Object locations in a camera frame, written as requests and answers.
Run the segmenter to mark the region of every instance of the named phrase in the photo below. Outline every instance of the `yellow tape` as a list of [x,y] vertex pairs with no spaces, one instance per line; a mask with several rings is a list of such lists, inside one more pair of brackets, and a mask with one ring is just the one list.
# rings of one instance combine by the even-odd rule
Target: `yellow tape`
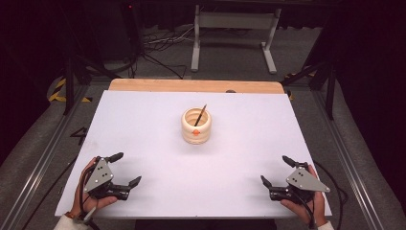
[[[59,97],[58,94],[60,92],[60,90],[62,89],[63,85],[65,85],[66,83],[66,79],[65,77],[62,77],[62,79],[57,83],[55,89],[54,89],[54,93],[51,95],[51,97],[49,98],[50,102],[53,101],[58,101],[58,102],[66,102],[66,97]],[[84,97],[81,100],[83,103],[91,103],[93,101],[93,98],[86,98]]]

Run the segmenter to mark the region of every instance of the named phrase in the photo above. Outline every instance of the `white table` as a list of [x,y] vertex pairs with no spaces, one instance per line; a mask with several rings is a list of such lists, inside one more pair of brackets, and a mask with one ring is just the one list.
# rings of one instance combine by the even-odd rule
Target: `white table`
[[[213,116],[212,134],[207,143],[191,145],[182,138],[181,115],[204,104]],[[313,164],[284,94],[104,91],[56,216],[70,210],[90,159],[120,151],[124,157],[109,164],[113,182],[143,178],[127,201],[100,210],[101,218],[293,217],[270,200],[259,177],[285,187],[294,170],[282,155]]]

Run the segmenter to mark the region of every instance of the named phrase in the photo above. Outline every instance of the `wooden container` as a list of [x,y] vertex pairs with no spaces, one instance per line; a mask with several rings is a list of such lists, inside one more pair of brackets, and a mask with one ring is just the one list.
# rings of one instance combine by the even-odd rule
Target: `wooden container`
[[203,112],[197,126],[194,126],[201,111],[201,108],[191,108],[182,115],[182,136],[191,144],[205,143],[210,137],[212,116],[207,110]]

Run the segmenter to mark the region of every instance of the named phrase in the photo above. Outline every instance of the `metal frame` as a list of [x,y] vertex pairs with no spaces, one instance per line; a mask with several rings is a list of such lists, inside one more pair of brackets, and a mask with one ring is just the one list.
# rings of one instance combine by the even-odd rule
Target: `metal frame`
[[204,12],[200,11],[199,5],[195,6],[194,12],[194,43],[192,54],[192,72],[199,69],[200,57],[200,28],[236,28],[269,30],[266,42],[261,43],[261,49],[265,56],[269,73],[276,74],[274,59],[270,52],[272,40],[277,29],[281,9],[275,13],[234,13],[234,12]]

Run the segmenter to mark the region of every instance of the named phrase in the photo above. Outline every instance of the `black cable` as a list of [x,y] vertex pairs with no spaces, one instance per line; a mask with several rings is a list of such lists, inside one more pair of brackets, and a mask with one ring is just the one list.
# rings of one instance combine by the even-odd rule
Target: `black cable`
[[332,183],[334,184],[335,189],[338,192],[338,199],[340,202],[340,217],[338,218],[338,224],[337,224],[337,230],[341,229],[341,223],[343,221],[343,214],[344,214],[344,204],[349,200],[349,195],[338,186],[337,181],[334,179],[334,177],[331,175],[331,173],[325,168],[323,167],[319,162],[313,160],[314,164],[316,164],[318,167],[320,167],[323,171],[326,172],[326,174],[328,175],[328,177],[331,179]]
[[75,158],[69,163],[69,165],[62,171],[62,173],[57,177],[57,179],[55,180],[55,182],[51,185],[51,187],[48,189],[48,191],[45,193],[45,195],[41,198],[41,200],[39,201],[39,203],[36,205],[35,209],[33,210],[33,212],[31,213],[30,217],[27,219],[27,221],[25,222],[22,230],[26,229],[28,224],[30,223],[31,219],[34,217],[34,214],[36,213],[36,211],[38,210],[39,206],[41,206],[42,202],[45,200],[45,198],[48,196],[48,194],[52,191],[52,189],[55,187],[55,185],[57,184],[57,182],[59,181],[59,179],[66,173],[66,171],[69,170],[69,168],[75,163],[75,161],[78,159],[77,156],[75,156]]
[[[116,68],[116,69],[106,69],[106,70],[109,71],[109,72],[111,72],[111,73],[114,73],[114,74],[120,73],[120,72],[122,72],[122,71],[124,71],[124,70],[127,70],[127,69],[131,68],[132,65],[133,65],[136,61],[137,61],[137,58],[133,57],[133,58],[130,59],[130,62],[129,62],[128,64],[124,65],[124,66],[121,66],[121,67]],[[99,71],[96,71],[96,70],[90,70],[90,69],[87,69],[87,68],[86,68],[86,71],[87,71],[89,74],[93,75],[93,76],[103,76],[103,73],[101,73],[101,72],[99,72]]]
[[315,229],[316,227],[316,223],[314,221],[314,211],[311,212],[310,208],[308,207],[308,205],[305,203],[304,200],[301,199],[301,197],[299,195],[297,195],[294,191],[292,191],[292,194],[301,201],[301,203],[303,204],[303,206],[306,208],[308,214],[310,215],[310,223],[308,224],[308,228],[309,229]]
[[[180,76],[178,73],[176,73],[176,71],[170,69],[168,65],[163,64],[161,61],[155,59],[154,57],[151,57],[151,56],[149,56],[149,55],[147,55],[147,54],[143,54],[143,58],[144,58],[145,60],[151,62],[151,63],[159,64],[159,65],[161,65],[161,66],[163,66],[163,67],[169,69],[169,70],[170,70],[172,73],[174,73],[179,79],[181,79],[181,80],[183,79],[183,77]],[[184,71],[183,71],[183,76],[185,76],[185,72],[186,72],[186,66],[185,66],[185,69],[184,69]]]

